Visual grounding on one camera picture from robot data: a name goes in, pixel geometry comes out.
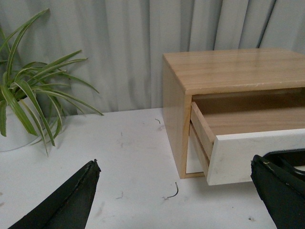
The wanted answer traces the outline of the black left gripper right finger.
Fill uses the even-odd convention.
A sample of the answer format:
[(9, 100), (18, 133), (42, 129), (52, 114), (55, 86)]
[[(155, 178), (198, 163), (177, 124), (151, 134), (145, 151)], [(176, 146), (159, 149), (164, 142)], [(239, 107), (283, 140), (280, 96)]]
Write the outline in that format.
[(305, 227), (305, 150), (273, 151), (255, 155), (251, 179), (278, 229)]

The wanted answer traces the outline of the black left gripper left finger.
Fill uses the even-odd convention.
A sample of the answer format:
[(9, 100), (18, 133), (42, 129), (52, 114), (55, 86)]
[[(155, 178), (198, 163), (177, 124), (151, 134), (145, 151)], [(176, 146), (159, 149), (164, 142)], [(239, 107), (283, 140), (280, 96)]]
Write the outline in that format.
[(101, 169), (89, 161), (11, 229), (84, 229)]

